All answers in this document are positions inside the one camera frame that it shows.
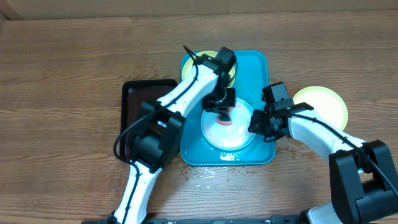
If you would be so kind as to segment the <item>green and orange sponge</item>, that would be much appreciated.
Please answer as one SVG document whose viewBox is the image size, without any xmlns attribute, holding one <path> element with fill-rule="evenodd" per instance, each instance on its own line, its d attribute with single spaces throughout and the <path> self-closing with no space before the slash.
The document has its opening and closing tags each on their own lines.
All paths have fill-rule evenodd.
<svg viewBox="0 0 398 224">
<path fill-rule="evenodd" d="M 233 110 L 233 107 L 222 108 L 217 116 L 216 122 L 222 126 L 232 125 L 232 120 L 230 114 Z"/>
</svg>

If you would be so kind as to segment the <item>light blue plate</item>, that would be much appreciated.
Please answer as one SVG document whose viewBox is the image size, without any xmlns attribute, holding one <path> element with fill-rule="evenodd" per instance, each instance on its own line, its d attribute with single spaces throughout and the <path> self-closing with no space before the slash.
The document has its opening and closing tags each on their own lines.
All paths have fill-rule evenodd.
<svg viewBox="0 0 398 224">
<path fill-rule="evenodd" d="M 202 112 L 201 130 L 205 139 L 214 147 L 224 151 L 236 151 L 246 147 L 255 137 L 248 131 L 253 108 L 237 98 L 233 109 L 229 110 L 231 121 L 222 121 L 219 114 Z"/>
</svg>

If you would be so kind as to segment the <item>yellow-green plate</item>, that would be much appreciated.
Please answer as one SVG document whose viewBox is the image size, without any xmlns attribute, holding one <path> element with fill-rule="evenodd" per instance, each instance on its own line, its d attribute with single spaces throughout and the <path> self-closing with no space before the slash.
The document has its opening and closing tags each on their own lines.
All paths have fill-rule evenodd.
<svg viewBox="0 0 398 224">
<path fill-rule="evenodd" d="M 207 50 L 207 51 L 195 52 L 195 54 L 197 56 L 201 56 L 203 54 L 206 54 L 206 55 L 208 55 L 210 57 L 216 57 L 217 51 Z M 192 67 L 193 67 L 193 60 L 190 58 L 189 55 L 187 55 L 182 60 L 182 68 L 181 68 L 181 75 L 180 75 L 180 80 L 181 81 L 183 81 L 185 78 L 188 77 L 188 75 L 190 74 L 190 72 L 192 70 Z M 229 81 L 228 86 L 230 88 L 232 88 L 233 84 L 235 82 L 235 77 L 236 77 L 236 68 L 235 68 L 235 66 L 233 66 L 232 69 L 229 71 L 229 76 L 230 76 L 230 81 Z"/>
<path fill-rule="evenodd" d="M 344 130 L 348 122 L 348 109 L 343 99 L 333 90 L 323 86 L 308 86 L 293 97 L 295 104 L 307 103 L 327 122 Z"/>
</svg>

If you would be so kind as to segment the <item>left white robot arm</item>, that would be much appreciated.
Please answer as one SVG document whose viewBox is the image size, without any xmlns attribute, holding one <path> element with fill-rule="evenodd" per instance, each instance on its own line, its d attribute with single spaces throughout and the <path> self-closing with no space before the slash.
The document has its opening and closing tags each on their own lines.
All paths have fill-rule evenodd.
<svg viewBox="0 0 398 224">
<path fill-rule="evenodd" d="M 235 106 L 235 90 L 229 87 L 229 71 L 236 63 L 233 51 L 222 48 L 215 57 L 188 53 L 193 60 L 189 77 L 170 93 L 155 101 L 143 101 L 136 121 L 115 140 L 114 149 L 125 141 L 130 152 L 125 159 L 130 166 L 129 178 L 119 207 L 107 223 L 142 223 L 155 182 L 163 169 L 176 157 L 180 148 L 186 117 L 198 103 L 207 112 L 218 114 L 218 120 L 230 124 L 230 111 Z"/>
</svg>

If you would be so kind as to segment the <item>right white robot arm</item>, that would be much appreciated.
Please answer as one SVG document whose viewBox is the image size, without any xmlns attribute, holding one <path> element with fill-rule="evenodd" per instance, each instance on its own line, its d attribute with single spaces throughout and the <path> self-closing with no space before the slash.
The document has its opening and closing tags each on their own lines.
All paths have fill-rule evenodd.
<svg viewBox="0 0 398 224">
<path fill-rule="evenodd" d="M 298 223 L 371 223 L 397 213 L 397 171 L 382 141 L 352 137 L 306 103 L 254 110 L 248 131 L 265 142 L 294 138 L 327 161 L 331 200 L 303 211 Z"/>
</svg>

